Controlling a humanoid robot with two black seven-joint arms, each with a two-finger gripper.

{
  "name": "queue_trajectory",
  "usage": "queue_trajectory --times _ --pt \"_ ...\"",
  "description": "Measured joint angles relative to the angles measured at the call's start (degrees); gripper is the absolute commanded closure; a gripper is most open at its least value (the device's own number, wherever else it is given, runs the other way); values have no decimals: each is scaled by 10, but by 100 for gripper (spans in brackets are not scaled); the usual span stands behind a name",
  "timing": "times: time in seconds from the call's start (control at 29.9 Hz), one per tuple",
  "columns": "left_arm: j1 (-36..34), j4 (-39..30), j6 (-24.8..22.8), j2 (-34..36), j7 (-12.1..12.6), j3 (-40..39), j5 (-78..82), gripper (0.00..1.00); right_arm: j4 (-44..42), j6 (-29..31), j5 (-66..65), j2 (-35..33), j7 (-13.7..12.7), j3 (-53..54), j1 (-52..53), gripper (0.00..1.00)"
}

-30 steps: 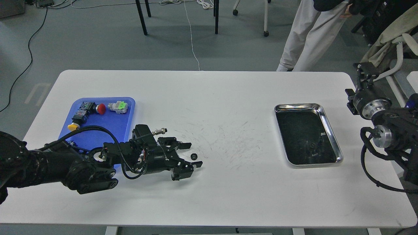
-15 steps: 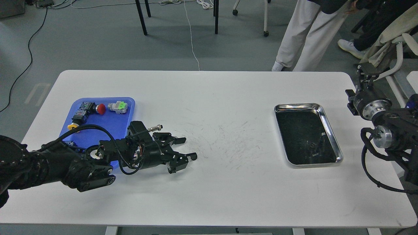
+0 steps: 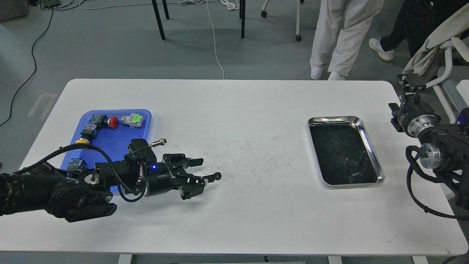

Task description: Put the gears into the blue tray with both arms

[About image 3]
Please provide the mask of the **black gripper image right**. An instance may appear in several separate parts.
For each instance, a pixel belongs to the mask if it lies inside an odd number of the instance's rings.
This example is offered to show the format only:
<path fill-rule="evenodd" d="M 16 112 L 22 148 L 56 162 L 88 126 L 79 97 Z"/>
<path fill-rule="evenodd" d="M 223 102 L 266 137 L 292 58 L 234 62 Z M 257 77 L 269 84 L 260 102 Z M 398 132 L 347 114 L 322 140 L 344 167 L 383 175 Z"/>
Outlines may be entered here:
<path fill-rule="evenodd" d="M 427 88 L 423 78 L 417 73 L 398 74 L 400 90 L 397 103 L 389 103 L 392 118 L 390 120 L 397 132 L 405 132 L 417 138 L 423 130 L 435 127 L 441 122 L 440 116 L 424 101 L 414 101 L 420 92 Z"/>

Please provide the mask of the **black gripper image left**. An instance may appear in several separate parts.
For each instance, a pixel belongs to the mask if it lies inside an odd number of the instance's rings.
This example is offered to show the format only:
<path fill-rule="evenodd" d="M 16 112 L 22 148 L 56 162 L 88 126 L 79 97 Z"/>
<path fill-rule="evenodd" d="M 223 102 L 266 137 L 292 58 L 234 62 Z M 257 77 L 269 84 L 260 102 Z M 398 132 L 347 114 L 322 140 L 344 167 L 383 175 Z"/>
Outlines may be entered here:
<path fill-rule="evenodd" d="M 183 200 L 191 199 L 204 192 L 204 188 L 217 180 L 217 172 L 207 176 L 194 176 L 182 183 L 181 179 L 173 177 L 172 173 L 185 171 L 187 167 L 201 166 L 203 158 L 189 158 L 185 154 L 163 154 L 163 163 L 155 163 L 148 167 L 146 174 L 145 197 L 165 194 L 180 187 Z"/>

